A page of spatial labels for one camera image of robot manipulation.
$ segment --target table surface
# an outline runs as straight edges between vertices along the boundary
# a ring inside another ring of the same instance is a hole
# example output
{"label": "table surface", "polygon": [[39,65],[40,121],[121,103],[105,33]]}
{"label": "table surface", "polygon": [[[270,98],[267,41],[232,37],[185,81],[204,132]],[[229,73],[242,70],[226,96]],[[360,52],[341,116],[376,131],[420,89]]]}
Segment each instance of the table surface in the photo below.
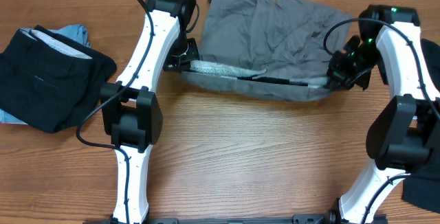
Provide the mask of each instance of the table surface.
{"label": "table surface", "polygon": [[[199,42],[208,11],[191,34]],[[440,0],[311,0],[357,16],[368,4],[416,7],[422,36],[440,43]],[[87,26],[92,47],[114,59],[119,75],[138,41],[136,0],[0,0],[0,51],[19,27]],[[358,32],[352,25],[351,35]],[[389,101],[377,71],[366,91],[286,103],[218,93],[161,75],[164,128],[150,158],[151,217],[179,219],[323,213],[364,167],[369,126]],[[0,125],[0,223],[81,223],[107,219],[116,202],[113,151],[75,138],[75,128],[47,134]],[[84,137],[109,143],[98,113]],[[390,223],[440,223],[440,215],[401,200],[402,185],[379,212]]]}

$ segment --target gray cloth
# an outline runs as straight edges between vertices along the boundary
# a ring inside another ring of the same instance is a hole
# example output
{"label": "gray cloth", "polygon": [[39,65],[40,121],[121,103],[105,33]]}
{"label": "gray cloth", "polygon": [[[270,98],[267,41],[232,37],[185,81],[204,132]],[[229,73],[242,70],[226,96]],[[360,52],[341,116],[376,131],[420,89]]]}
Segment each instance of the gray cloth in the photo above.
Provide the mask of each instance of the gray cloth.
{"label": "gray cloth", "polygon": [[[312,101],[327,97],[331,92],[322,88],[327,82],[322,79],[331,57],[322,42],[333,25],[350,18],[307,0],[212,0],[201,38],[201,60],[259,73],[246,79],[228,73],[218,76],[199,71],[198,63],[181,76],[200,87],[255,98]],[[348,32],[348,25],[335,30],[328,48],[342,48]]]}
{"label": "gray cloth", "polygon": [[[32,28],[21,28],[26,32],[29,32]],[[80,43],[86,47],[90,47],[90,43],[87,41],[87,28],[84,25],[68,25],[59,30],[50,30],[51,32],[61,34],[70,38],[73,41]],[[0,109],[0,123],[7,124],[26,124],[25,122],[15,118],[13,115],[6,113]]]}

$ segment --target light blue fabric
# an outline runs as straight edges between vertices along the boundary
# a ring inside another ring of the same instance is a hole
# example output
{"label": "light blue fabric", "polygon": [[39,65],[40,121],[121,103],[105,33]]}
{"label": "light blue fabric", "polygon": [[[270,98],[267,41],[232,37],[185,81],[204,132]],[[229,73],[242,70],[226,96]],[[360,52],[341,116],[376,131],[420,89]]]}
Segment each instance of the light blue fabric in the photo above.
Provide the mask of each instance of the light blue fabric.
{"label": "light blue fabric", "polygon": [[[32,28],[21,28],[29,32]],[[61,34],[70,38],[73,41],[80,43],[86,47],[91,47],[90,42],[87,41],[87,28],[84,25],[68,25],[59,30],[50,30],[51,32]],[[0,123],[6,124],[26,124],[25,122],[15,118],[13,115],[6,113],[0,109]]]}

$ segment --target blue cloth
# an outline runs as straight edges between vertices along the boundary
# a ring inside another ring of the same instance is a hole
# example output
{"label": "blue cloth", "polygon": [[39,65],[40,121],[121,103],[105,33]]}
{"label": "blue cloth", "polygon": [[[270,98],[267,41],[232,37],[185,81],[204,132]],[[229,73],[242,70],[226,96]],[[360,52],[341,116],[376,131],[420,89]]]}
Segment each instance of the blue cloth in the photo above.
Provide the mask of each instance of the blue cloth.
{"label": "blue cloth", "polygon": [[[29,32],[32,28],[21,28],[26,32]],[[84,25],[68,25],[59,30],[50,30],[51,32],[61,34],[70,38],[73,41],[80,43],[88,48],[91,47],[90,42],[87,41],[87,28]],[[26,124],[25,122],[15,118],[13,115],[6,113],[0,109],[0,123],[6,124]]]}

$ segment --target stack of clothes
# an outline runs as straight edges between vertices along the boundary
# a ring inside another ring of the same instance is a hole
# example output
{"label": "stack of clothes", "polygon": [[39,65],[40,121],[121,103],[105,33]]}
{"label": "stack of clothes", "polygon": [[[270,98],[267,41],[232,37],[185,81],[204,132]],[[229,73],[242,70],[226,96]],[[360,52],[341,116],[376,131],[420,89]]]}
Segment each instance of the stack of clothes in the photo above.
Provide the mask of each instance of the stack of clothes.
{"label": "stack of clothes", "polygon": [[90,48],[87,29],[19,29],[0,54],[0,122],[49,133],[78,125],[95,107],[114,61]]}

